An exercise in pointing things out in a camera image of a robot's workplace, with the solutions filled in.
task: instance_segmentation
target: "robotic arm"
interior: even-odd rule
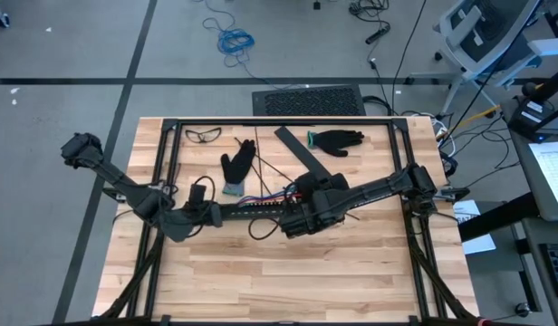
[[[194,184],[187,203],[180,209],[172,209],[175,202],[168,194],[149,185],[137,184],[105,160],[100,140],[91,134],[75,134],[63,145],[62,157],[66,165],[90,168],[112,184],[126,197],[134,214],[149,225],[159,227],[175,242],[185,240],[197,225],[221,227],[223,221],[261,217],[277,218],[288,238],[312,235],[342,222],[350,209],[395,195],[406,197],[417,212],[435,209],[432,197],[436,188],[426,168],[418,165],[352,188],[342,174],[320,180],[306,173],[294,182],[302,194],[296,202],[221,205],[204,200],[206,187]]]

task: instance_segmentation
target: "paper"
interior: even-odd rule
[[[479,215],[480,211],[478,211],[474,200],[465,200],[454,204],[454,217],[458,220],[459,224]],[[478,238],[462,243],[462,248],[464,249],[464,254],[474,254],[495,250],[496,246],[492,236],[481,235]]]
[[[529,144],[558,203],[558,141]]]

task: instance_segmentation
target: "black glove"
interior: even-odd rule
[[[242,196],[245,192],[243,180],[251,169],[251,162],[255,157],[255,141],[245,140],[241,149],[236,153],[233,160],[229,160],[227,154],[221,156],[221,165],[225,175],[225,188],[223,193],[234,196]]]
[[[360,145],[363,134],[352,130],[329,130],[320,133],[307,132],[307,145],[310,149],[318,147],[327,154],[338,158],[348,156],[347,150],[343,148]]]

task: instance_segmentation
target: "desk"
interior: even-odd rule
[[[446,184],[429,118],[407,119],[416,161],[427,167],[437,186]],[[139,183],[150,182],[161,124],[158,118],[139,122],[127,170]],[[217,126],[189,128],[201,131],[214,127]],[[343,173],[350,186],[393,172],[386,128],[364,125],[288,129],[305,144],[310,128],[317,132],[355,129],[364,133],[363,144],[349,148],[347,158],[313,151],[330,172]],[[276,129],[257,127],[260,155],[290,178],[296,178],[306,168],[274,135]],[[216,201],[236,202],[236,197],[221,193],[224,178],[220,167],[222,154],[233,156],[238,151],[235,137],[255,139],[255,128],[223,126],[220,138],[207,144],[193,143],[183,136],[176,179],[178,206],[186,201],[190,184],[203,175],[215,180]],[[254,165],[259,170],[256,158]],[[266,165],[263,179],[272,192],[289,183]],[[260,194],[260,180],[252,169],[245,180],[245,193]],[[438,202],[438,208],[445,214],[454,214],[448,203]],[[118,212],[126,209],[119,206]],[[264,241],[255,241],[247,234],[245,221],[225,222],[218,229],[206,227],[196,237],[179,244],[167,239],[153,318],[169,314],[174,321],[407,321],[409,315],[419,315],[398,197],[351,213],[360,221],[348,217],[343,225],[291,240],[276,232]],[[259,222],[254,227],[257,235],[271,227],[265,221]],[[125,215],[117,220],[94,315],[109,308],[132,276],[141,228],[142,222],[136,216]],[[440,275],[467,309],[478,314],[456,222],[432,216],[430,229]],[[436,315],[428,277],[424,281],[431,315]],[[146,293],[146,286],[141,286],[140,293]],[[143,303],[141,295],[138,315],[142,314]]]
[[[516,100],[501,104],[505,119],[509,119],[513,115],[516,107]],[[517,252],[533,255],[538,276],[543,284],[547,301],[551,306],[553,318],[558,324],[558,298],[544,265],[544,257],[538,248],[539,244],[558,243],[558,203],[533,152],[529,148],[530,141],[514,131],[510,133],[531,192],[483,213],[483,215],[471,220],[470,224],[460,225],[461,235],[463,240],[470,239],[522,221],[526,238],[516,238],[516,245],[519,248]],[[527,297],[529,297],[528,301],[534,300],[535,306],[539,307],[540,304],[536,300],[534,291],[530,289],[532,285],[525,281],[524,285]]]

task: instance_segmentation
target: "wooden tabletop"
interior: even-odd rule
[[[447,181],[429,118],[407,119],[417,163],[428,169],[437,187],[445,185]],[[161,123],[160,118],[139,122],[127,170],[137,182],[151,180]],[[218,126],[189,129],[202,131],[215,127]],[[256,128],[261,158],[295,179],[307,170],[274,135],[276,129]],[[309,129],[362,131],[366,136],[363,143],[348,148],[347,158],[334,158],[319,149],[313,150],[314,156],[331,173],[341,172],[351,187],[393,172],[385,127],[288,129],[303,144]],[[221,155],[227,153],[232,158],[237,153],[239,145],[235,138],[255,139],[255,128],[224,126],[220,138],[207,144],[188,141],[183,134],[178,153],[177,206],[187,200],[190,184],[204,175],[215,180],[217,202],[237,201],[237,197],[222,194],[225,180],[220,166]],[[163,178],[171,143],[170,139]],[[256,158],[254,165],[258,171]],[[272,192],[289,183],[266,164],[262,164],[262,170]],[[208,183],[205,185],[208,197],[212,189]],[[260,180],[253,170],[245,180],[245,193],[261,193]],[[454,214],[450,204],[437,204],[441,212]],[[127,209],[120,205],[118,213]],[[205,227],[199,235],[179,244],[167,239],[153,318],[169,314],[174,321],[406,321],[408,315],[419,315],[399,198],[390,197],[351,213],[360,220],[347,217],[342,225],[291,240],[277,231],[264,241],[256,241],[248,235],[245,221],[225,222],[222,228]],[[126,214],[115,223],[92,315],[108,309],[132,276],[141,228],[142,221],[133,214]],[[254,233],[263,235],[271,228],[270,222],[258,221]],[[467,309],[478,314],[456,222],[432,216],[430,233],[440,275]],[[430,313],[436,315],[427,276],[425,281]],[[146,282],[142,284],[140,293],[146,293],[147,287]],[[142,314],[143,303],[144,295],[141,295],[138,314]]]

